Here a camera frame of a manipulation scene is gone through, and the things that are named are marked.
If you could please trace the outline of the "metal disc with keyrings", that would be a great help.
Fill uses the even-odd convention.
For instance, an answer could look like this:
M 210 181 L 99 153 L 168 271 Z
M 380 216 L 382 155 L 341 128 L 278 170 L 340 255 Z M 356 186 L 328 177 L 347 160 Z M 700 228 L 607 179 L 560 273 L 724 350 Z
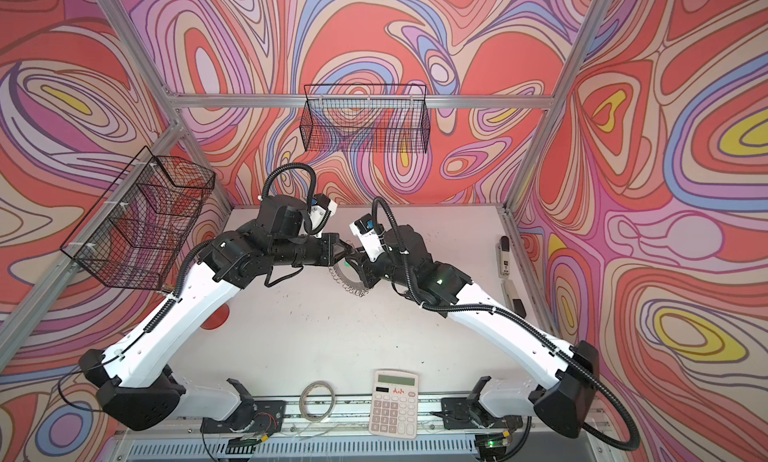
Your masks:
M 357 297 L 365 297 L 369 290 L 361 282 L 359 275 L 346 261 L 340 261 L 328 269 L 333 280 L 346 292 Z

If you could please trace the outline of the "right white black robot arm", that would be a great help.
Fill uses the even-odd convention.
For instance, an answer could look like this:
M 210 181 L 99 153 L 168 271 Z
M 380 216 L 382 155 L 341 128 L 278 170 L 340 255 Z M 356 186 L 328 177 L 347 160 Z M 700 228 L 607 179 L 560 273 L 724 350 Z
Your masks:
M 639 448 L 637 423 L 601 382 L 599 354 L 593 345 L 571 344 L 535 327 L 493 299 L 464 271 L 434 260 L 423 237 L 411 226 L 398 224 L 381 197 L 349 229 L 360 245 L 346 260 L 366 288 L 388 282 L 399 297 L 473 330 L 526 372 L 526 379 L 518 381 L 479 379 L 468 398 L 473 423 L 486 426 L 505 416 L 536 417 L 561 436 L 577 438 L 586 432 L 621 451 Z M 627 439 L 613 438 L 588 423 L 596 395 L 615 409 L 627 428 Z

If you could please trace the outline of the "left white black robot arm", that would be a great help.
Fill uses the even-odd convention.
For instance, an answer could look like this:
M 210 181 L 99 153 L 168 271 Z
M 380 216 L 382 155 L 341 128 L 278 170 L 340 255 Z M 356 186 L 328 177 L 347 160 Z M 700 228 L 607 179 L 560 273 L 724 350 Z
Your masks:
M 79 371 L 97 389 L 98 411 L 134 431 L 179 418 L 210 420 L 231 432 L 254 425 L 255 399 L 238 380 L 193 386 L 174 375 L 169 362 L 251 282 L 277 285 L 275 267 L 289 267 L 297 276 L 307 266 L 331 267 L 351 252 L 338 234 L 326 232 L 336 206 L 316 184 L 315 171 L 304 163 L 273 170 L 255 219 L 193 247 L 162 304 L 119 342 L 81 356 Z

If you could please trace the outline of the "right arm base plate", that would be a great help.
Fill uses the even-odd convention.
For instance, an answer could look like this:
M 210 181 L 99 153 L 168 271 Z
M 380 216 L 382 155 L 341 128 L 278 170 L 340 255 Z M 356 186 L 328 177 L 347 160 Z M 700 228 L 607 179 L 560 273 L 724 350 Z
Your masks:
M 520 416 L 497 417 L 484 409 L 479 402 L 468 397 L 445 397 L 440 410 L 434 412 L 448 430 L 459 429 L 506 429 L 511 432 L 524 428 L 526 422 Z

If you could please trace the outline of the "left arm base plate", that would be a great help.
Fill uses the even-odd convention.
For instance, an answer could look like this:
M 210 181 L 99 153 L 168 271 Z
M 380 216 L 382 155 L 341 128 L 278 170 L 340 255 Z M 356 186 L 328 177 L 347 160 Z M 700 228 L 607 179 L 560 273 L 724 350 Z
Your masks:
M 234 413 L 222 421 L 204 418 L 202 434 L 262 434 L 272 435 L 282 430 L 287 402 L 285 400 L 255 400 L 241 403 Z

